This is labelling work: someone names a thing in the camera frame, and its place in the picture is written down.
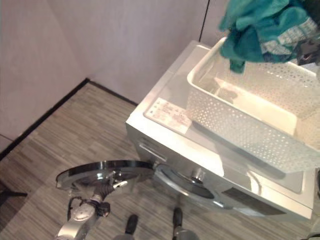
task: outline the washing machine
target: washing machine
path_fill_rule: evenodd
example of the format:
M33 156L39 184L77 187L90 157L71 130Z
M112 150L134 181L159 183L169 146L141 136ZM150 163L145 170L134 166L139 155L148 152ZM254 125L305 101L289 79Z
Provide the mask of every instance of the washing machine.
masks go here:
M219 138L186 115L187 75L210 50L191 42L126 121L139 159L71 168L57 187L91 192L99 182L150 181L170 206L277 220L310 219L315 170L283 173Z

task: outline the door handle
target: door handle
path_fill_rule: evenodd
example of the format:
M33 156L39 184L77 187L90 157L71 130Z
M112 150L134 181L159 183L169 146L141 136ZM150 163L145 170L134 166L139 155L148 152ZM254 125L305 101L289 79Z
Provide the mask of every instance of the door handle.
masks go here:
M151 155L155 156L156 158L160 159L163 162L167 161L167 158L162 156L161 154L155 152L155 150L153 150L151 147L143 144L143 143L139 143L139 147L142 148L143 150L147 151L148 153L150 153Z

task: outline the laundry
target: laundry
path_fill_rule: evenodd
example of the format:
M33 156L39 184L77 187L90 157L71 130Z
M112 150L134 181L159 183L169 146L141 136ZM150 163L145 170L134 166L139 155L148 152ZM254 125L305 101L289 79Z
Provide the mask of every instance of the laundry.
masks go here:
M298 42L315 35L318 26L299 0L230 0L219 29L230 30L220 54L242 73L245 61L294 59Z

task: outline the black baseboard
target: black baseboard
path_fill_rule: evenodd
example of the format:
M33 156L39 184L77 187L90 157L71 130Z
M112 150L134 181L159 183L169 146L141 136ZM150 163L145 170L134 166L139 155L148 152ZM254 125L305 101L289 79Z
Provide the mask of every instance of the black baseboard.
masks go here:
M2 152L0 152L0 161L5 158L19 143L21 143L33 130L35 130L43 121L45 121L51 114L53 114L59 107L61 107L66 101L68 101L73 95L75 95L81 88L86 84L92 84L97 88L100 88L132 105L137 106L138 104L129 100L128 98L117 94L116 92L101 86L99 83L91 81L89 78L83 80L79 85L77 85L73 90L71 90L67 95L65 95L60 101L58 101L52 108L50 108L44 115L42 115L37 121L35 121L30 127L27 128L19 137L17 137L9 146L7 146Z
M75 95L84 85L90 82L89 78L83 80L67 95L65 95L60 101L58 101L52 108L50 108L45 114L43 114L37 121L29 126L20 136L18 136L9 146L7 146L2 152L0 152L0 161L7 156L19 143L21 143L33 130L35 130L44 120L46 120L51 114L53 114L59 107L61 107L68 99Z
M122 99L122 100L124 100L124 101L126 101L128 103L130 103L130 104L132 104L132 105L138 106L138 104L135 103L134 101L131 101L130 99L128 99L128 98L126 98L126 97L124 97L124 96L122 96L122 95L120 95L120 94L118 94L118 93L106 88L105 86L100 85L99 83L96 83L95 81L91 80L89 83L92 84L93 86L96 86L97 88L100 88L100 89L102 89L102 90L104 90L104 91L106 91L106 92L108 92L108 93L110 93L110 94L112 94L112 95L114 95L114 96L116 96L116 97L118 97L118 98L120 98L120 99Z

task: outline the metal chrome part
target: metal chrome part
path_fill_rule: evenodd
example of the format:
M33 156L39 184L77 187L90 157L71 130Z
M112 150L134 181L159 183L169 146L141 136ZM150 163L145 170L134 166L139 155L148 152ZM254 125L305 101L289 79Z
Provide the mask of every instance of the metal chrome part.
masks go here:
M93 162L60 173L56 177L56 187L61 190L78 191L80 194L85 192L86 198L90 198L95 187L101 183L116 185L127 181L127 185L129 182L140 182L150 178L154 173L152 167L151 163L137 160Z
M82 204L72 214L71 219L60 229L55 240L63 239L82 240L90 228L97 221L96 209L88 203Z
M205 179L205 172L200 168L196 168L192 171L191 179L196 181L197 183L203 183Z

